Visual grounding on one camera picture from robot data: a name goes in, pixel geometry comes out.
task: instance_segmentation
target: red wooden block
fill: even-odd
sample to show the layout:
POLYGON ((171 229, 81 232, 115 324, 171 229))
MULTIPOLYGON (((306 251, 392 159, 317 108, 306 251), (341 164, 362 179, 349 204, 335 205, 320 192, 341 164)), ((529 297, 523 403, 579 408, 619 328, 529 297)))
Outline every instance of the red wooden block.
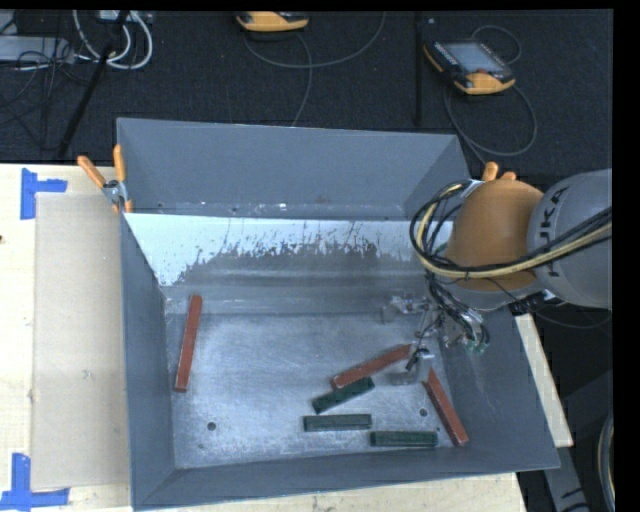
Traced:
POLYGON ((460 418, 453 408, 449 397, 444 392, 442 383, 436 375, 436 372, 433 371, 433 368, 429 372, 427 380, 422 382, 422 385, 427 390, 427 394, 429 398, 431 398, 436 411, 438 411, 440 421, 442 421, 444 428, 447 429, 447 433, 451 441, 453 441, 453 444, 462 446, 467 443, 467 441, 469 441, 467 431, 462 426, 460 418))
POLYGON ((340 389, 349 384, 353 384, 357 380, 363 379, 364 377, 370 377, 374 373, 383 370, 387 366, 392 365, 402 359, 407 359, 409 357, 409 352, 411 351, 411 344, 403 345, 401 347, 395 348, 380 357, 376 357, 375 359, 371 359, 365 363, 362 363, 358 366, 347 370, 346 372, 340 373, 331 379, 331 387, 333 389, 340 389))
POLYGON ((184 335, 182 337, 182 349, 180 350, 180 362, 178 363, 176 383, 173 387, 175 391, 179 391, 181 393, 187 391, 187 386, 189 384, 191 363, 193 361, 193 350, 196 346, 196 336, 198 334, 201 311, 202 297, 200 297, 200 295, 192 295, 189 301, 187 323, 184 327, 184 335))

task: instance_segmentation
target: electronic device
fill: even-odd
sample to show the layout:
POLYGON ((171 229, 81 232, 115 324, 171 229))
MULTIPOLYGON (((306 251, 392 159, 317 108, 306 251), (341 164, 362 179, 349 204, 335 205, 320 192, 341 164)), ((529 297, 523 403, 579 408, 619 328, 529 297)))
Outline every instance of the electronic device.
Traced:
POLYGON ((423 50, 429 62, 465 94, 494 94, 515 83, 509 66, 477 39, 430 40, 423 50))
POLYGON ((52 58, 71 64, 76 56, 66 39, 0 35, 0 62, 20 61, 22 66, 31 66, 47 64, 52 58))
POLYGON ((235 18, 249 32, 287 32, 300 30, 309 23, 304 12, 238 11, 235 18))
MULTIPOLYGON (((95 17, 98 21, 103 23, 115 23, 119 12, 120 11, 115 9, 97 9, 95 11, 95 17)), ((136 23, 133 13, 140 16, 140 19, 147 25, 152 25, 156 17, 155 11, 131 11, 131 13, 132 14, 127 16, 126 23, 136 23)))

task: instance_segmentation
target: white cable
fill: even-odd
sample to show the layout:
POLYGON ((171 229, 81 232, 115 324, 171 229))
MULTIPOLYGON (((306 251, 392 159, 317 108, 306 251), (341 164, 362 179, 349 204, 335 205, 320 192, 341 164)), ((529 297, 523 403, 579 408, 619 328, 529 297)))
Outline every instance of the white cable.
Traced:
POLYGON ((27 52, 23 52, 19 57, 18 57, 18 63, 20 62, 21 58, 23 55, 26 55, 27 53, 35 53, 36 55, 41 55, 42 57, 44 57, 45 59, 47 59, 45 62, 36 62, 35 64, 31 65, 31 66, 20 66, 19 64, 16 65, 15 69, 16 71, 39 71, 41 69, 47 69, 49 66, 51 66, 52 64, 58 64, 58 63, 64 63, 66 58, 69 56, 69 53, 72 51, 71 48, 71 44, 67 43, 66 46, 64 46, 60 52, 60 56, 55 56, 55 57, 48 57, 47 55, 45 55, 42 52, 36 52, 36 51, 27 51, 27 52))
MULTIPOLYGON (((78 31, 78 34, 80 35, 80 38, 82 39, 82 42, 84 43, 84 45, 87 47, 87 50, 89 50, 89 52, 96 58, 96 59, 100 59, 100 54, 89 44, 89 41, 87 40, 86 36, 84 35, 84 32, 82 32, 82 28, 80 27, 80 21, 78 19, 78 11, 77 10, 73 10, 72 11, 73 14, 73 20, 76 26, 76 30, 78 31)), ((131 49, 131 34, 129 33, 129 30, 127 29, 126 26, 123 25, 123 30, 125 32, 125 35, 127 37, 127 46, 125 48, 125 50, 123 52, 121 52, 119 55, 116 55, 115 57, 112 57, 110 59, 107 59, 107 65, 109 65, 110 67, 114 68, 114 69, 122 69, 122 70, 135 70, 135 69, 140 69, 143 66, 146 66, 147 63, 151 60, 151 56, 153 55, 153 37, 151 36, 151 31, 149 30, 149 27, 147 26, 147 24, 142 20, 142 18, 140 18, 140 16, 138 15, 137 12, 135 11, 131 11, 129 13, 129 15, 131 16, 131 18, 138 23, 138 25, 140 25, 140 27, 142 27, 142 30, 145 33, 145 37, 147 39, 147 53, 144 56, 144 58, 140 61, 137 62, 135 64, 131 64, 131 65, 127 65, 127 64, 119 64, 118 60, 121 60, 131 49)), ((80 58, 84 58, 86 59, 86 56, 80 56, 78 55, 78 57, 80 58)))
MULTIPOLYGON (((82 44, 84 44, 87 50, 89 50, 89 53, 91 53, 91 55, 93 55, 95 59, 92 59, 91 57, 87 57, 86 55, 81 55, 79 53, 76 54, 76 57, 84 60, 91 60, 93 62, 98 62, 100 60, 100 54, 93 48, 93 46, 89 44, 89 40, 87 39, 87 36, 84 34, 84 32, 82 31, 82 28, 80 27, 80 20, 78 19, 78 10, 73 9, 71 11, 71 14, 73 16, 73 22, 74 22, 74 25, 76 26, 76 30, 78 31, 78 35, 82 40, 82 44)), ((110 59, 107 59, 107 64, 113 61, 120 60, 127 53, 129 53, 129 50, 131 49, 131 34, 129 33, 129 29, 125 25, 123 25, 122 30, 124 31, 124 35, 127 38, 127 44, 125 46, 125 49, 122 52, 120 52, 119 55, 116 55, 115 57, 111 57, 110 59)))
POLYGON ((137 62, 136 64, 133 64, 130 66, 126 64, 118 64, 116 62, 107 62, 109 66, 115 69, 124 69, 124 70, 140 69, 141 67, 144 67, 147 65, 147 63, 151 60, 151 55, 153 55, 153 37, 151 36, 151 31, 149 30, 149 27, 142 20, 142 18, 138 15, 137 12, 131 11, 130 16, 133 18, 133 20, 136 23, 138 23, 138 25, 142 27, 142 30, 145 33, 145 36, 147 38, 147 54, 144 56, 144 58, 140 62, 137 62))

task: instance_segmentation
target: wooden block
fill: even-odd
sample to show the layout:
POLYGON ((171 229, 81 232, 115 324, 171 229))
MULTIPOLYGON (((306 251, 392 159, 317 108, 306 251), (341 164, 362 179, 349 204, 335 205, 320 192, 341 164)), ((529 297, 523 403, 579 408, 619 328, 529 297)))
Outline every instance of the wooden block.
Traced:
POLYGON ((373 425, 371 414, 333 414, 329 416, 304 416, 305 432, 332 430, 368 430, 373 425))
POLYGON ((458 414, 453 408, 453 404, 449 400, 449 397, 442 387, 440 379, 433 371, 433 368, 429 372, 429 377, 426 381, 422 382, 422 385, 427 390, 427 394, 440 416, 444 427, 447 429, 447 433, 456 446, 462 446, 469 441, 467 431, 464 429, 458 414))
POLYGON ((319 396, 318 398, 314 398, 311 404, 313 405, 313 410, 316 411, 316 414, 320 414, 327 409, 336 407, 348 400, 351 400, 352 398, 368 393, 375 387, 376 386, 371 377, 365 377, 345 386, 344 388, 336 389, 335 391, 331 391, 330 393, 319 396))
POLYGON ((383 370, 393 363, 396 363, 403 359, 407 359, 409 357, 411 347, 411 344, 397 347, 381 355, 380 357, 371 359, 365 363, 351 368, 350 370, 347 370, 346 372, 336 375, 331 379, 331 387, 333 389, 340 389, 364 377, 370 377, 374 373, 378 373, 380 370, 383 370))
POLYGON ((435 431, 403 432, 383 430, 371 432, 371 446, 414 446, 417 448, 434 448, 438 445, 438 433, 435 431))
POLYGON ((193 361, 193 350, 196 346, 196 336, 198 325, 200 324, 200 312, 202 311, 202 297, 192 295, 189 301, 189 312, 187 313, 187 323, 184 327, 182 337, 182 349, 180 350, 180 362, 176 374, 176 383, 173 389, 184 393, 187 391, 189 376, 191 374, 191 363, 193 361))

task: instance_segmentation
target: black stand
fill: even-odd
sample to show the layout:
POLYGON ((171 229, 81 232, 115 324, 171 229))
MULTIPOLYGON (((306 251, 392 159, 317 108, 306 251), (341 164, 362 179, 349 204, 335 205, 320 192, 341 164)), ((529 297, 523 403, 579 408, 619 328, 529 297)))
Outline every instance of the black stand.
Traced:
POLYGON ((64 136, 62 137, 62 142, 60 143, 60 147, 58 148, 58 159, 59 160, 63 160, 64 159, 64 155, 67 152, 67 149, 69 149, 69 144, 71 144, 71 140, 73 139, 73 136, 76 133, 76 130, 78 129, 78 124, 80 124, 80 120, 82 119, 82 116, 84 115, 84 111, 87 108, 87 105, 89 104, 89 100, 91 100, 91 96, 93 96, 93 91, 95 90, 96 86, 98 85, 98 82, 100 80, 100 77, 102 76, 102 73, 104 72, 104 69, 107 65, 107 60, 109 59, 109 55, 111 54, 111 52, 113 51, 114 45, 115 45, 115 40, 116 40, 116 36, 120 35, 120 33, 122 32, 122 27, 124 26, 124 23, 127 19, 127 16, 129 16, 129 10, 121 10, 118 13, 118 17, 116 18, 115 21, 115 25, 113 26, 112 30, 111 30, 111 37, 109 42, 105 45, 105 47, 102 50, 102 53, 100 54, 100 61, 98 61, 98 65, 95 69, 95 71, 93 72, 93 75, 91 76, 91 80, 89 81, 89 85, 87 85, 86 90, 84 91, 84 95, 82 96, 82 99, 80 100, 80 103, 78 104, 78 107, 76 108, 75 112, 73 113, 73 116, 71 117, 71 120, 69 121, 69 125, 67 126, 67 129, 64 133, 64 136))
POLYGON ((422 66, 424 58, 422 55, 422 11, 415 13, 416 31, 416 117, 414 124, 420 128, 422 126, 422 66))

